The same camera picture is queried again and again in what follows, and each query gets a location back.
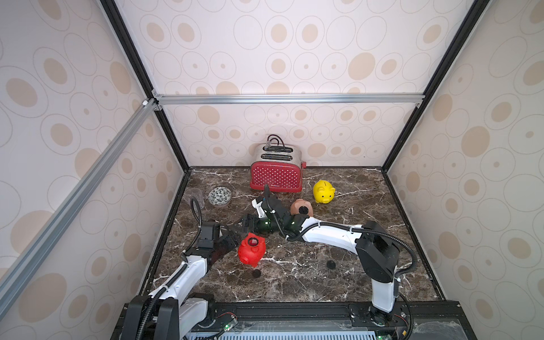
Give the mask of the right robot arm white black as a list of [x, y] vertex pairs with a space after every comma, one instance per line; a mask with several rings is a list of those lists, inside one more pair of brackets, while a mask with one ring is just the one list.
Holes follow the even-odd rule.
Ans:
[[239, 221], [247, 234], [280, 233], [288, 242], [320, 243], [357, 254], [364, 273], [371, 279], [371, 314], [388, 318], [399, 297], [401, 277], [417, 268], [416, 252], [401, 239], [385, 232], [377, 222], [342, 225], [313, 216], [310, 202], [298, 200], [292, 208], [268, 188], [252, 201], [254, 214]]

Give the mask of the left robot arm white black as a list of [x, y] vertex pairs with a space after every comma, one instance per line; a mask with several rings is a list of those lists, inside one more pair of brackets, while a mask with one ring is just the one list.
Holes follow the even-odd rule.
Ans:
[[202, 222], [181, 264], [156, 290], [137, 296], [121, 315], [118, 339], [182, 339], [198, 323], [211, 318], [208, 297], [190, 297], [194, 286], [242, 239], [218, 222]]

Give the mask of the red piggy bank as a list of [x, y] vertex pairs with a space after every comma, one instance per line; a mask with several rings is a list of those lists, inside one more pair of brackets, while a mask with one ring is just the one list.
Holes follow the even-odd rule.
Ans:
[[265, 252], [266, 240], [263, 237], [249, 233], [239, 245], [237, 254], [243, 264], [256, 268]]

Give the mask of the pink piggy bank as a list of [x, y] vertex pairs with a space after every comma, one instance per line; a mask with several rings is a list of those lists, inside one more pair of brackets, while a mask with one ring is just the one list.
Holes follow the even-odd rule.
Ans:
[[309, 217], [314, 216], [313, 207], [311, 205], [310, 201], [306, 201], [302, 198], [297, 199], [294, 201], [290, 207], [290, 214], [291, 215], [297, 215], [297, 214], [303, 214], [308, 215]]

